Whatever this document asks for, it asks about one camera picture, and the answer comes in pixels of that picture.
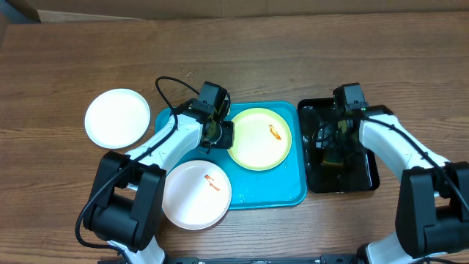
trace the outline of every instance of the plate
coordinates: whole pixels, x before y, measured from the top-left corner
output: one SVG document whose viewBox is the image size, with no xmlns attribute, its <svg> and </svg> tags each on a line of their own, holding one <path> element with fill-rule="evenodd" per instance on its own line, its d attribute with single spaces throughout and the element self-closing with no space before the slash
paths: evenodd
<svg viewBox="0 0 469 264">
<path fill-rule="evenodd" d="M 85 130 L 98 146 L 107 149 L 127 147 L 147 131 L 148 103 L 130 89 L 112 89 L 98 96 L 88 107 Z"/>
<path fill-rule="evenodd" d="M 246 169 L 262 171 L 279 165 L 292 146 L 287 122 L 269 109 L 252 108 L 233 118 L 234 140 L 228 154 Z"/>
<path fill-rule="evenodd" d="M 163 212 L 178 227 L 201 230 L 218 222 L 231 200 L 232 186 L 219 166 L 188 161 L 166 178 Z"/>
</svg>

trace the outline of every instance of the blue tray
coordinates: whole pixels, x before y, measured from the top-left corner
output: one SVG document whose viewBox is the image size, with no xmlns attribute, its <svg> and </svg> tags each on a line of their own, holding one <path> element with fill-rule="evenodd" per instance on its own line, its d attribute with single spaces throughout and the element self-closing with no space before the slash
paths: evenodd
<svg viewBox="0 0 469 264">
<path fill-rule="evenodd" d="M 287 121 L 292 132 L 292 147 L 287 158 L 277 167 L 255 172 L 235 163 L 227 150 L 207 149 L 189 151 L 179 163 L 206 160 L 217 164 L 227 175 L 232 185 L 230 210 L 274 208 L 295 206 L 306 197 L 306 174 L 301 144 L 300 124 L 296 108 L 284 101 L 233 103 L 230 114 L 225 120 L 231 120 L 241 111 L 251 108 L 265 108 L 280 114 Z M 169 120 L 169 109 L 163 110 L 156 118 L 155 130 L 158 132 Z"/>
</svg>

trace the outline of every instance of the black tray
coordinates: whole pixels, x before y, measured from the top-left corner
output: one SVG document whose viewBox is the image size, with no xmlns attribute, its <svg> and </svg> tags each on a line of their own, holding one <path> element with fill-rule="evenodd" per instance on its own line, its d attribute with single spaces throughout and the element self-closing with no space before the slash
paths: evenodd
<svg viewBox="0 0 469 264">
<path fill-rule="evenodd" d="M 359 144 L 341 165 L 323 162 L 324 147 L 316 143 L 318 128 L 336 120 L 333 98 L 305 99 L 298 104 L 303 136 L 306 180 L 314 193 L 372 191 L 380 185 L 374 153 Z"/>
</svg>

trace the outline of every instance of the brown table surface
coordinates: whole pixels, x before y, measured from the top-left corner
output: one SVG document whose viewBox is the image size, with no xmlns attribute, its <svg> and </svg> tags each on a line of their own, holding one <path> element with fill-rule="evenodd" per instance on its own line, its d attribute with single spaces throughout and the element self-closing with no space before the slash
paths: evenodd
<svg viewBox="0 0 469 264">
<path fill-rule="evenodd" d="M 73 234 L 106 153 L 87 137 L 84 114 L 100 93 L 134 89 L 152 110 L 142 143 L 166 108 L 158 76 L 198 89 L 215 82 L 235 103 L 294 105 L 359 81 L 372 105 L 388 106 L 436 153 L 469 161 L 469 12 L 10 25 L 0 52 L 0 262 L 115 256 Z M 193 96 L 162 86 L 174 105 Z M 378 166 L 375 192 L 309 192 L 299 206 L 230 211 L 197 232 L 165 220 L 158 243 L 171 256 L 200 258 L 354 252 L 394 231 L 399 182 Z"/>
</svg>

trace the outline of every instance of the yellow object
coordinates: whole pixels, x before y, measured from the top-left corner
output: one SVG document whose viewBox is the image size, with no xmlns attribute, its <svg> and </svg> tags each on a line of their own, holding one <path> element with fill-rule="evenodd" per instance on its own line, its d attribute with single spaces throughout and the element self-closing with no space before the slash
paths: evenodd
<svg viewBox="0 0 469 264">
<path fill-rule="evenodd" d="M 287 122 L 269 109 L 253 108 L 233 118 L 234 141 L 228 154 L 246 169 L 262 171 L 279 165 L 292 146 Z"/>
</svg>

